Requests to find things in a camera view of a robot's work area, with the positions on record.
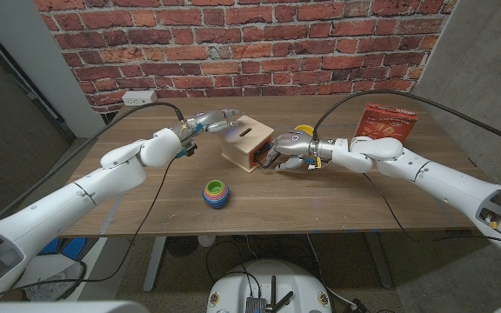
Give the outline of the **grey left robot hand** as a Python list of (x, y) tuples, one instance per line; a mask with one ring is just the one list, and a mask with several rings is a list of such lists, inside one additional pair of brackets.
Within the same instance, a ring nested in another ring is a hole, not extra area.
[(177, 154), (177, 158), (190, 157), (194, 154), (197, 146), (193, 143), (193, 139), (196, 136), (204, 132), (220, 133), (242, 125), (243, 123), (239, 122), (237, 117), (243, 114), (244, 112), (241, 110), (223, 109), (201, 112), (182, 120), (172, 128), (182, 145), (182, 150)]

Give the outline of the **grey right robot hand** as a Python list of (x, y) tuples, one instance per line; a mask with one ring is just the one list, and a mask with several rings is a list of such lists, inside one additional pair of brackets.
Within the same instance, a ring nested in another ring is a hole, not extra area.
[(332, 159), (334, 148), (333, 140), (314, 139), (302, 131), (290, 131), (276, 137), (265, 158), (270, 164), (278, 155), (286, 155), (289, 158), (276, 166), (275, 170), (293, 170), (301, 167), (307, 157), (319, 157), (322, 161)]

